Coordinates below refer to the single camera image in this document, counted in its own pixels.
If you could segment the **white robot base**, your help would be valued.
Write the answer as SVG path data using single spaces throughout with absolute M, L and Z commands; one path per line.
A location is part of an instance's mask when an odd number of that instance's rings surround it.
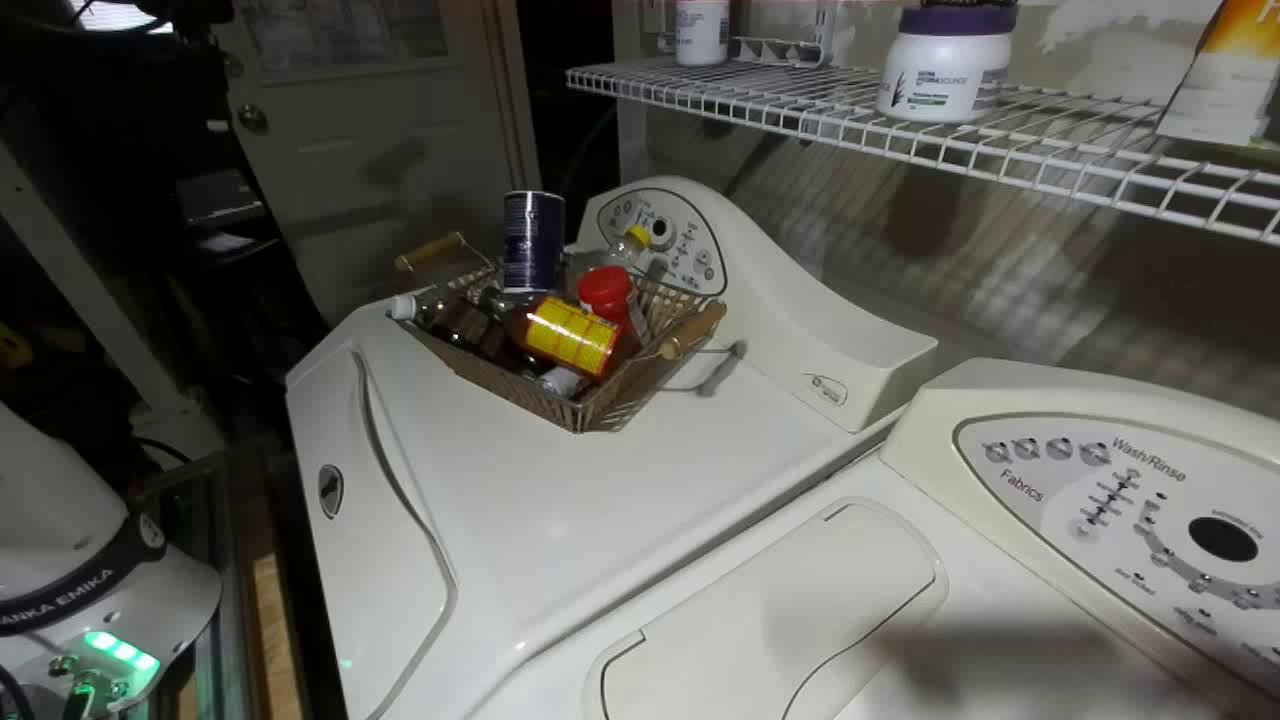
M 119 720 L 214 609 L 214 569 L 0 405 L 0 720 Z

